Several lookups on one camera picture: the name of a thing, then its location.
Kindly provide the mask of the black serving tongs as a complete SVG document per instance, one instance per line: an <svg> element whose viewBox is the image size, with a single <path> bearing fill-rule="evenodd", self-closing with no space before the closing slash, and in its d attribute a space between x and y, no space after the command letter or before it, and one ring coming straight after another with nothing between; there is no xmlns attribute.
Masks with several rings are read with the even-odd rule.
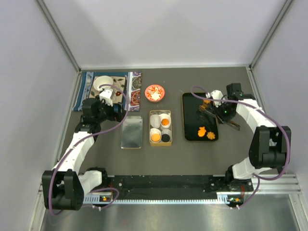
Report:
<svg viewBox="0 0 308 231"><path fill-rule="evenodd" d="M200 117L202 117L202 118L205 118L205 117L212 117L212 118L214 118L213 114L212 114L212 106L213 106L213 104L208 104L208 108L204 109L204 108L201 107L201 105L199 105L198 106L198 111L199 111ZM231 120L229 123L226 123L224 125L228 125L228 126L232 127L233 129L235 129L237 131L240 131L240 128L241 128L241 126L239 124L233 122L233 120Z"/></svg>

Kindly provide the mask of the orange round cookie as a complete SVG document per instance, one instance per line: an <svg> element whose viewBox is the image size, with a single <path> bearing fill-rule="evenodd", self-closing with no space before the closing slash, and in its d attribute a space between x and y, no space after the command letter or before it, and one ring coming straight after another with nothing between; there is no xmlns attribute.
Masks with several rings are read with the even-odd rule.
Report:
<svg viewBox="0 0 308 231"><path fill-rule="evenodd" d="M161 141L161 135L159 133L153 133L151 135L151 141L152 142L160 142Z"/></svg>
<svg viewBox="0 0 308 231"><path fill-rule="evenodd" d="M164 127L164 128L168 128L168 127L170 126L170 121L169 121L169 119L163 118L163 119L161 120L161 125L162 125L162 127Z"/></svg>

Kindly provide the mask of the black sandwich cookie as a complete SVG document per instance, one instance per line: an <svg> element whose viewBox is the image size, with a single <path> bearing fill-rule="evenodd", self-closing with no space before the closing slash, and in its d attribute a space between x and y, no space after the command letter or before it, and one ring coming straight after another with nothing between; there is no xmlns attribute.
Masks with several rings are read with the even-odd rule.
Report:
<svg viewBox="0 0 308 231"><path fill-rule="evenodd" d="M170 135L162 134L161 141L162 142L170 142Z"/></svg>

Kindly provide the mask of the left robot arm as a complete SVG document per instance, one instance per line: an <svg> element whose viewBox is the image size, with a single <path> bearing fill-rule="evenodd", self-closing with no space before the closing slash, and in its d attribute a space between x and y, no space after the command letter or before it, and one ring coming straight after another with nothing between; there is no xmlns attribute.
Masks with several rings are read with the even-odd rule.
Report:
<svg viewBox="0 0 308 231"><path fill-rule="evenodd" d="M127 117L122 103L108 105L98 97L84 100L82 115L72 141L65 154L52 170L42 174L44 205L54 210L79 210L84 196L96 188L104 191L109 186L104 168L92 167L79 175L85 157L99 135L103 134L101 123L116 121L121 125Z"/></svg>

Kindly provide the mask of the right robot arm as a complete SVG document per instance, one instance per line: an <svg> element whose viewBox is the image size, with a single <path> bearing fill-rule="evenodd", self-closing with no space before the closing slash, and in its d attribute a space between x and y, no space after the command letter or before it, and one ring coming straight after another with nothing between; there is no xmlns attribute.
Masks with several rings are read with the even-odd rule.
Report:
<svg viewBox="0 0 308 231"><path fill-rule="evenodd" d="M278 125L269 118L252 94L243 93L241 84L232 83L226 89L226 96L219 90L209 93L214 100L215 116L219 122L228 124L236 115L240 115L254 134L248 157L226 171L225 186L229 190L237 190L244 180L258 177L260 173L271 169L279 170L279 174L271 179L280 178L290 161L290 128Z"/></svg>

